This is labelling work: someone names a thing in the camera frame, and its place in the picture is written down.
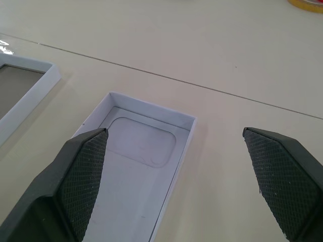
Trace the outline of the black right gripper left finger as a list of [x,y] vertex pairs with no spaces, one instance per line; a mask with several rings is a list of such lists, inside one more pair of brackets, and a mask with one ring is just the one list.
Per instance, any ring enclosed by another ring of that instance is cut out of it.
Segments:
[[99,192],[109,133],[69,139],[1,225],[1,241],[83,241]]

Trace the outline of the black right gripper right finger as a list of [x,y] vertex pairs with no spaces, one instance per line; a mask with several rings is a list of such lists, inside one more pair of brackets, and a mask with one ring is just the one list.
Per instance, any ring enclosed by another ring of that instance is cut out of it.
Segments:
[[288,241],[322,241],[322,164],[297,140],[245,127],[259,192]]

